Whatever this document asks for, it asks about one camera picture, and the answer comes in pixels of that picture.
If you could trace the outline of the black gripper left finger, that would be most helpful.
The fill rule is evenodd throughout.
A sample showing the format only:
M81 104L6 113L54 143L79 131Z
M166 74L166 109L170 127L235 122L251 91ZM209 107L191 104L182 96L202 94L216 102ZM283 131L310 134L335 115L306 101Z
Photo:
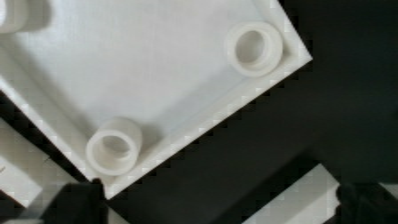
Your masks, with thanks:
M67 184L40 219L43 224L109 224L109 207L100 179Z

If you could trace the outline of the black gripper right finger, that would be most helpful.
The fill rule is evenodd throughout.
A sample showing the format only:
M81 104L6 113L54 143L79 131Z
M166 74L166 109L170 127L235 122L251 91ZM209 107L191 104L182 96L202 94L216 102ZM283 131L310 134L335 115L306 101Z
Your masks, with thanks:
M398 198L378 183L346 183L331 224L398 224Z

